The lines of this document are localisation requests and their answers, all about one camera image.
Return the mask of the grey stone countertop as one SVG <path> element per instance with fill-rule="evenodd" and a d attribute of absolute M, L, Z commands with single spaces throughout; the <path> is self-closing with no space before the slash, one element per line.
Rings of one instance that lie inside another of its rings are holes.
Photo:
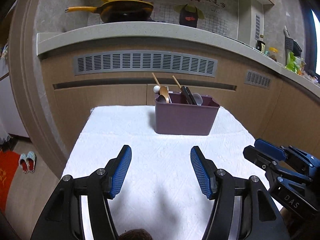
<path fill-rule="evenodd" d="M 281 64 L 244 43 L 205 30 L 170 23 L 118 22 L 91 25 L 65 33 L 37 33 L 36 55 L 39 56 L 51 50 L 81 42 L 123 37 L 164 38 L 165 40 L 191 42 L 220 48 L 260 63 L 319 97 L 318 85 L 286 69 Z"/>

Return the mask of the white ceramic soup spoon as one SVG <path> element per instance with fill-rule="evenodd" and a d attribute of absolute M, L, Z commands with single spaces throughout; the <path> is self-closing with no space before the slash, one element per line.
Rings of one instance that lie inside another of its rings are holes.
<path fill-rule="evenodd" d="M 198 106 L 201 106 L 203 104 L 203 99 L 202 99 L 202 96 L 200 96 L 199 93 L 193 93 L 192 94 L 194 100 L 195 100 L 195 103 L 198 105 Z"/>

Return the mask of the black cutout-handle spoon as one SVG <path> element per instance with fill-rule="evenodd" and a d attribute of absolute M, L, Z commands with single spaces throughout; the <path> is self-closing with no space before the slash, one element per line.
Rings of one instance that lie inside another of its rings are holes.
<path fill-rule="evenodd" d="M 159 97 L 157 98 L 157 101 L 161 103 L 167 103 L 167 100 L 163 95 L 159 95 Z"/>

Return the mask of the yellow lidded jar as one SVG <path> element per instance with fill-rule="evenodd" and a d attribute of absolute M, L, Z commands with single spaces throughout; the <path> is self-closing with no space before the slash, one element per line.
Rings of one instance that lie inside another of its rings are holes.
<path fill-rule="evenodd" d="M 273 59 L 274 61 L 277 62 L 277 58 L 278 58 L 278 49 L 270 47 L 268 49 L 268 56 Z"/>

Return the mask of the small white round-top utensil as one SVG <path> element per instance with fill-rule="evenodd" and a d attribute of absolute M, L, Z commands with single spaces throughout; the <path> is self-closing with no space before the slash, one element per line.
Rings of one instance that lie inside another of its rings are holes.
<path fill-rule="evenodd" d="M 153 87 L 153 92 L 158 94 L 159 93 L 159 90 L 160 90 L 160 87 L 158 85 L 154 86 Z"/>

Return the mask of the dark bottle on counter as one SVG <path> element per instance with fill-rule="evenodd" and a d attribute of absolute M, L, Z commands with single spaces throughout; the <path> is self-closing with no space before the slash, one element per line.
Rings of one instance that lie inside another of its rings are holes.
<path fill-rule="evenodd" d="M 264 54 L 265 53 L 265 42 L 262 40 L 257 40 L 256 49 Z"/>

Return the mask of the maroon plastic utensil caddy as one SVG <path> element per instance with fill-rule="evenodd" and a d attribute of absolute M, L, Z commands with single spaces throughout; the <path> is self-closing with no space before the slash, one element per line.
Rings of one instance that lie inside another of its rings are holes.
<path fill-rule="evenodd" d="M 208 135 L 220 105 L 211 96 L 202 96 L 202 105 L 190 105 L 185 96 L 174 92 L 171 103 L 155 97 L 155 132 L 169 135 Z"/>

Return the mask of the long grey vent grille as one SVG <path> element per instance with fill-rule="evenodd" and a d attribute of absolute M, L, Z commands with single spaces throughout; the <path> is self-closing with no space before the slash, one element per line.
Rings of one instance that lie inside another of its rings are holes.
<path fill-rule="evenodd" d="M 75 56 L 75 75 L 162 72 L 215 77 L 216 59 L 161 50 L 115 50 Z"/>

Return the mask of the green plastic bag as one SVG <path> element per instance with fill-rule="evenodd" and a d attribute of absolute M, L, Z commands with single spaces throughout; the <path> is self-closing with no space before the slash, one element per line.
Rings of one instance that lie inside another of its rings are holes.
<path fill-rule="evenodd" d="M 285 66 L 286 69 L 298 75 L 303 75 L 305 65 L 306 62 L 304 61 L 304 59 L 299 56 L 295 56 L 292 51 L 288 52 Z"/>

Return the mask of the yellow frying pan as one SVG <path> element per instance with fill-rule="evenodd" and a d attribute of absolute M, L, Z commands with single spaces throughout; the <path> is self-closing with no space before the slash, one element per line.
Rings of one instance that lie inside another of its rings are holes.
<path fill-rule="evenodd" d="M 153 12 L 153 4 L 140 0 L 102 0 L 99 7 L 67 7 L 65 12 L 91 12 L 99 14 L 103 23 L 147 21 Z"/>

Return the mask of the steel shovel-shaped spoon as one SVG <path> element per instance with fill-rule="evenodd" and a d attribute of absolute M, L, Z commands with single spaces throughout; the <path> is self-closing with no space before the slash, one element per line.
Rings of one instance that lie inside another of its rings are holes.
<path fill-rule="evenodd" d="M 172 103 L 172 100 L 171 100 L 171 97 L 170 97 L 171 91 L 169 90 L 169 87 L 168 87 L 168 86 L 166 86 L 166 89 L 167 89 L 167 91 L 168 91 L 169 103 Z"/>

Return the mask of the cartoon kitchen wall sticker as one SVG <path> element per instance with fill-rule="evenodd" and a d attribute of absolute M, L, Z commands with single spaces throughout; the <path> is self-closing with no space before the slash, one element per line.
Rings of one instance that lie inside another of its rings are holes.
<path fill-rule="evenodd" d="M 150 2 L 153 22 L 171 23 L 236 38 L 238 0 L 140 0 Z"/>

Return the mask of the small grey vent grille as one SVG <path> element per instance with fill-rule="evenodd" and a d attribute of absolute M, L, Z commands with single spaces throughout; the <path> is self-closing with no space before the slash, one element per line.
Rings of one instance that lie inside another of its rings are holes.
<path fill-rule="evenodd" d="M 269 89 L 271 85 L 271 79 L 258 72 L 248 70 L 245 76 L 244 84 Z"/>

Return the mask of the pair of slippers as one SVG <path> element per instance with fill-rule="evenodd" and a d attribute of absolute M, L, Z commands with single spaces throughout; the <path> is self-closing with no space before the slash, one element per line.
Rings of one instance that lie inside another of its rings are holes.
<path fill-rule="evenodd" d="M 18 165 L 24 173 L 34 173 L 36 166 L 36 154 L 33 151 L 29 151 L 27 154 L 21 154 Z"/>

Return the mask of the white textured table cloth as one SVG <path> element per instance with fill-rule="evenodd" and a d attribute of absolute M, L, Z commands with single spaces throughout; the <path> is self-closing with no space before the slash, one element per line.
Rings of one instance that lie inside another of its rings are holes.
<path fill-rule="evenodd" d="M 243 156 L 254 138 L 224 108 L 207 136 L 157 134 L 152 106 L 101 106 L 91 110 L 63 174 L 86 177 L 115 158 L 124 145 L 132 160 L 121 191 L 109 201 L 119 234 L 144 229 L 153 239 L 201 239 L 213 202 L 202 194 L 190 161 L 199 146 L 218 168 L 239 178 L 264 171 Z"/>

